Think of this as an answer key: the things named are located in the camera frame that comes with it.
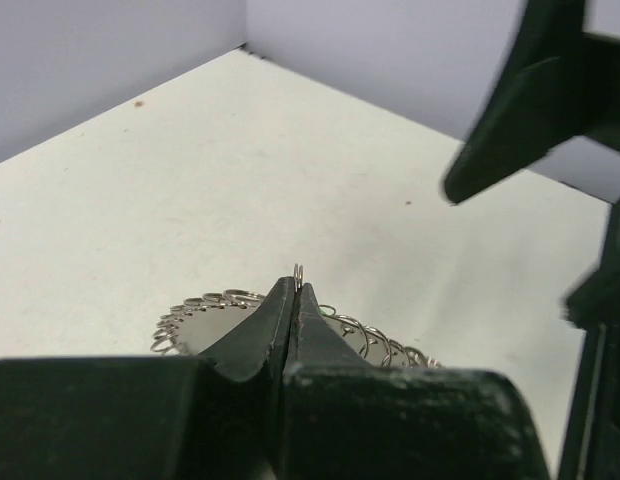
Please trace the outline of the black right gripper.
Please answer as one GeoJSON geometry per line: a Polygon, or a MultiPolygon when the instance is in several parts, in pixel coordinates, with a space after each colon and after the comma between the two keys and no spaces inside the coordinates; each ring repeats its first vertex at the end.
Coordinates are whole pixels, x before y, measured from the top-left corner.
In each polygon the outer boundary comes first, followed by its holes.
{"type": "Polygon", "coordinates": [[[585,332],[560,479],[620,479],[620,200],[610,208],[599,265],[565,301],[585,332]]]}

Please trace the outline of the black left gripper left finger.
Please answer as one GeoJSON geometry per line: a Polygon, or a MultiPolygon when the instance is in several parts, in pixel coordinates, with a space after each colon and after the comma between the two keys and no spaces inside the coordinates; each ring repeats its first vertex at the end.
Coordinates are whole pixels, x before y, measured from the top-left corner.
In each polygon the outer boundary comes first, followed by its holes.
{"type": "Polygon", "coordinates": [[[201,355],[198,383],[246,384],[264,375],[279,385],[294,313],[294,279],[281,277],[254,313],[201,355]]]}

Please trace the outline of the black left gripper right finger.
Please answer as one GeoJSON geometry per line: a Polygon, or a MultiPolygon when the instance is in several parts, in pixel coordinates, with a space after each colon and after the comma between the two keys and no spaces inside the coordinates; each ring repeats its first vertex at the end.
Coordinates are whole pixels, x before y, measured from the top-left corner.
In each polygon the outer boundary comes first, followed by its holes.
{"type": "Polygon", "coordinates": [[[298,292],[298,305],[290,327],[285,373],[341,370],[372,371],[324,320],[313,286],[304,284],[298,292]]]}

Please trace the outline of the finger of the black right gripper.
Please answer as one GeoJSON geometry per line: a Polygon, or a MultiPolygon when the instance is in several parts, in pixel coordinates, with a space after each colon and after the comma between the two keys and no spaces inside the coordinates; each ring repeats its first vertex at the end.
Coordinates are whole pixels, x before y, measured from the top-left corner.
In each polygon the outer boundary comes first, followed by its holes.
{"type": "Polygon", "coordinates": [[[584,29],[584,1],[529,1],[480,118],[442,181],[459,204],[585,137],[620,154],[620,38],[584,29]]]}

